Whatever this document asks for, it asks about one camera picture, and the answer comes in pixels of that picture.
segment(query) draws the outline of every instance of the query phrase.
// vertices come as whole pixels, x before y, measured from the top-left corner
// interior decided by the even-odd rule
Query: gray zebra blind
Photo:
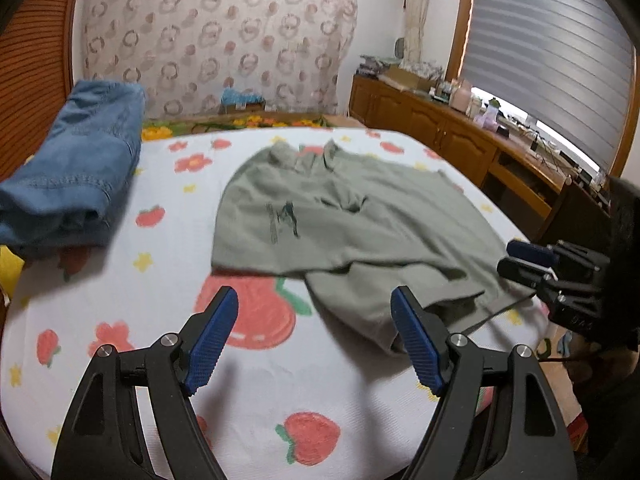
[[[633,63],[631,40],[604,0],[474,0],[462,75],[607,170]]]

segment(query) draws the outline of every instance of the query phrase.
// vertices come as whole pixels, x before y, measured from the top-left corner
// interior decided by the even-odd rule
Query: pink curtain with circle pattern
[[[356,0],[85,0],[84,77],[139,82],[148,118],[216,113],[223,89],[334,112]]]

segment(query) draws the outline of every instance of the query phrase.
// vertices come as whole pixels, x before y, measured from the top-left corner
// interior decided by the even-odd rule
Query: louvered wooden door
[[[0,35],[0,180],[44,140],[71,92],[76,0],[24,0]]]

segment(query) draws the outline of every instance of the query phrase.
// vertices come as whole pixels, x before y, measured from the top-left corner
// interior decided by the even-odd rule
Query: metal screw
[[[162,346],[173,346],[177,342],[178,342],[178,335],[177,334],[164,334],[160,338],[160,344]]]
[[[523,358],[527,358],[527,357],[531,357],[533,355],[533,352],[531,351],[531,348],[529,348],[527,345],[518,345],[516,347],[516,352],[518,353],[518,355],[520,357]]]
[[[113,346],[111,345],[102,345],[98,348],[98,357],[109,357],[113,352]]]
[[[466,336],[462,334],[454,334],[449,338],[449,340],[455,346],[466,346],[466,344],[469,342],[469,339],[467,339]]]

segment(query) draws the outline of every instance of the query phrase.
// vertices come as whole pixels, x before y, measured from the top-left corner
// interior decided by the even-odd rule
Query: mattress
[[[269,128],[145,143],[111,245],[35,262],[17,285],[2,338],[0,402],[30,463],[50,472],[66,410],[99,345],[149,346],[208,301],[218,286],[209,278],[216,211],[234,171],[278,140],[320,150],[331,139],[417,171],[443,170],[505,243],[524,238],[461,173],[403,134]],[[251,315],[191,399],[230,480],[383,480],[407,466],[438,400],[408,359],[384,355],[316,310],[299,280],[235,285],[254,295]],[[492,349],[535,348],[546,327],[545,307],[533,298],[471,339]],[[481,397],[479,408],[488,402]],[[171,478],[145,388],[138,399],[156,472]]]

